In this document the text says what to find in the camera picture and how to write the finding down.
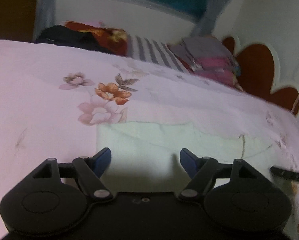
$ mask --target gray curtain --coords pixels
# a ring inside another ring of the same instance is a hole
[[[37,0],[33,39],[35,40],[42,30],[55,25],[55,0]]]
[[[194,27],[191,37],[211,34],[216,19],[229,0],[207,0],[206,11]]]

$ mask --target brown headboard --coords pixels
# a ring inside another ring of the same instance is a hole
[[[273,58],[272,48],[254,43],[236,53],[237,41],[233,37],[225,38],[222,43],[240,65],[241,76],[237,80],[244,91],[290,111],[294,109],[294,115],[299,113],[299,90],[293,85],[277,84],[277,75],[280,73],[277,68],[280,66]]]

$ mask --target white wall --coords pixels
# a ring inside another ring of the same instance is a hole
[[[299,0],[245,0],[233,28],[241,43],[264,41],[278,53],[281,80],[299,64]]]
[[[219,17],[215,35],[223,36],[234,26],[243,0],[232,0]],[[158,10],[117,0],[56,0],[56,23],[103,21],[130,34],[163,42],[187,37],[194,23]]]

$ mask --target bed sheet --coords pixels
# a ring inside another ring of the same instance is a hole
[[[259,138],[273,145],[275,164],[299,171],[299,122],[278,106],[152,63],[0,41],[0,199],[49,157],[92,156],[99,124],[130,121]]]

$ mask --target striped mattress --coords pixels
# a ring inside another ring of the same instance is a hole
[[[162,42],[128,35],[127,45],[127,57],[188,73],[188,70],[174,56],[173,52],[171,52],[167,45]]]

